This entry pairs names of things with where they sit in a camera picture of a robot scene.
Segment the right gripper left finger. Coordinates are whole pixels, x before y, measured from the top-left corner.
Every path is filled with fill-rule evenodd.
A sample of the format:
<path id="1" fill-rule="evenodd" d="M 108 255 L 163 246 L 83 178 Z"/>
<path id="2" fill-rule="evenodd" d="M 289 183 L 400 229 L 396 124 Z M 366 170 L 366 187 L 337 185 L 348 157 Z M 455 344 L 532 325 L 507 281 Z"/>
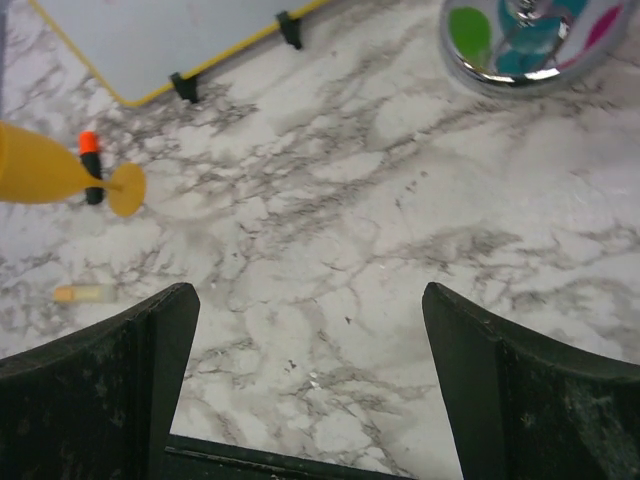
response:
<path id="1" fill-rule="evenodd" d="M 2 478 L 159 478 L 199 310 L 178 283 L 2 359 Z"/>

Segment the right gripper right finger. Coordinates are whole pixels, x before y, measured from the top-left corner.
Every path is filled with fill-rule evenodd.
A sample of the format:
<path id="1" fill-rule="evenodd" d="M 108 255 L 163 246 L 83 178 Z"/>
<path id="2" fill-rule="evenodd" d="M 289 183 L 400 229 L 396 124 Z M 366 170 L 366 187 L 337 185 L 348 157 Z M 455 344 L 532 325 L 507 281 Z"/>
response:
<path id="1" fill-rule="evenodd" d="M 466 479 L 636 479 L 639 368 L 431 282 L 422 311 Z"/>

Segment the yellow wine glass front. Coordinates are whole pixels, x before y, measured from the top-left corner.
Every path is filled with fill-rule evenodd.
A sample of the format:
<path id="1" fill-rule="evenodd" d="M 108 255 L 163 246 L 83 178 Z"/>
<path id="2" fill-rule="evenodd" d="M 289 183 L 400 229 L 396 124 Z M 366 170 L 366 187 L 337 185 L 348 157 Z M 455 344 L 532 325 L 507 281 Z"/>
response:
<path id="1" fill-rule="evenodd" d="M 60 143 L 5 122 L 1 124 L 3 202 L 57 203 L 88 188 L 105 190 L 111 210 L 129 217 L 145 200 L 146 177 L 140 166 L 125 163 L 110 179 L 98 179 Z"/>

